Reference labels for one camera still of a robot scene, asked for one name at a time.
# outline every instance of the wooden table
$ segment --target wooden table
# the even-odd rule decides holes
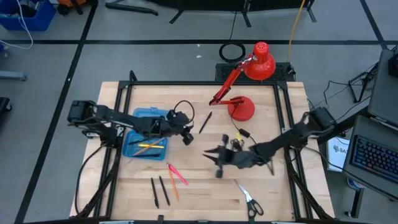
[[[117,82],[104,82],[98,98],[98,104],[113,108],[117,93]],[[289,96],[294,120],[298,121],[305,111],[308,111],[307,96],[303,83],[288,83]],[[133,86],[129,114],[136,108],[158,107],[164,110],[172,109],[180,100],[188,100],[195,107],[195,127],[192,129],[195,140],[185,146],[181,136],[173,136],[169,141],[168,153],[164,161],[150,161],[122,157],[119,167],[118,182],[113,203],[112,219],[115,220],[156,220],[158,215],[164,215],[165,220],[248,220],[247,206],[244,194],[233,182],[237,179],[251,196],[264,209],[263,216],[257,216],[256,221],[291,221],[294,220],[288,175],[286,172],[283,150],[273,157],[275,176],[272,176],[267,166],[255,166],[249,169],[237,169],[235,166],[224,166],[222,179],[215,178],[217,166],[202,156],[204,150],[216,147],[221,134],[234,138],[237,130],[231,122],[226,105],[208,106],[208,102],[220,89],[220,86]],[[257,142],[270,141],[280,135],[278,115],[275,106],[274,91],[271,86],[233,86],[226,98],[238,95],[250,97],[256,105],[254,116],[246,122],[236,121],[239,128],[251,133]],[[284,110],[285,125],[287,114],[283,93],[280,91]],[[187,104],[178,106],[187,116],[192,112]],[[213,116],[198,134],[208,113]],[[85,159],[100,145],[99,139],[90,139],[85,152]],[[245,139],[245,148],[253,145],[250,139]],[[308,147],[318,149],[314,140],[309,140]],[[98,188],[101,168],[104,158],[103,149],[86,165],[80,180],[78,204],[80,210],[91,199]],[[325,211],[334,217],[330,194],[323,171],[322,161],[318,154],[303,150],[302,160],[307,178],[307,186],[317,202]],[[175,177],[180,201],[177,202],[170,183],[166,162],[174,167],[189,182],[184,185]],[[159,183],[162,176],[171,206],[168,206]],[[157,209],[154,203],[150,178],[155,180],[156,191],[160,203]],[[302,196],[297,188],[300,201],[301,216],[305,216]],[[108,191],[103,196],[101,213],[104,214]]]

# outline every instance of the blue tray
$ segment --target blue tray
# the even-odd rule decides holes
[[[157,108],[137,108],[133,112],[133,116],[136,116],[138,118],[141,117],[148,117],[148,116],[164,116],[166,117],[166,114],[168,113],[168,110],[158,110]],[[129,142],[133,141],[138,141],[138,140],[143,140],[144,137],[142,137],[140,134],[137,134],[134,130],[131,130],[127,133],[126,139],[124,141],[124,146],[123,146],[123,155],[126,157],[133,157],[132,155],[136,153],[137,151],[140,151],[143,149],[143,147],[139,147],[138,144],[141,143],[146,143],[146,144],[151,144],[153,142],[156,142],[159,139],[151,139],[148,141],[140,142],[134,145],[129,145]],[[142,153],[142,155],[145,154],[160,154],[159,157],[133,157],[136,159],[150,159],[150,160],[155,160],[155,161],[162,161],[164,160],[164,157],[167,152],[167,146],[169,145],[169,139],[165,138],[163,141],[157,143],[156,145],[159,146],[164,146],[163,149],[156,149],[156,148],[150,148],[146,150],[145,152]]]

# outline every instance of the red lamp shade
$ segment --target red lamp shade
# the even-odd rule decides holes
[[[248,62],[243,68],[244,73],[253,80],[265,80],[275,72],[275,60],[269,53],[268,44],[258,42],[254,46],[254,60]]]

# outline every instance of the pink highlighter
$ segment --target pink highlighter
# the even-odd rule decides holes
[[[177,175],[177,176],[180,178],[180,180],[181,180],[185,185],[188,185],[188,182],[181,176],[181,174],[176,170],[176,168],[174,168],[174,166],[173,166],[172,164],[169,164],[169,168],[170,168],[170,170],[171,170],[175,175]]]

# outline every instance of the pencil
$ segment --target pencil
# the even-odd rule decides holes
[[[132,155],[132,156],[136,156],[136,155],[138,155],[138,154],[140,154],[140,153],[142,153],[142,152],[145,152],[145,151],[146,151],[147,149],[149,149],[151,146],[154,146],[154,145],[156,145],[157,143],[159,143],[159,142],[163,141],[164,139],[165,139],[165,138],[161,138],[161,139],[157,140],[156,142],[154,142],[154,143],[150,144],[149,146],[147,146],[147,147],[145,147],[145,148],[141,149],[140,151],[138,151],[138,152],[134,153],[134,155]]]
[[[170,169],[169,164],[167,164],[167,168],[169,169],[170,180],[172,181],[172,185],[173,185],[173,189],[174,189],[175,198],[176,198],[177,201],[179,202],[179,201],[180,201],[180,197],[178,197],[177,188],[175,187],[175,183],[174,183],[174,179],[173,179],[172,170]]]

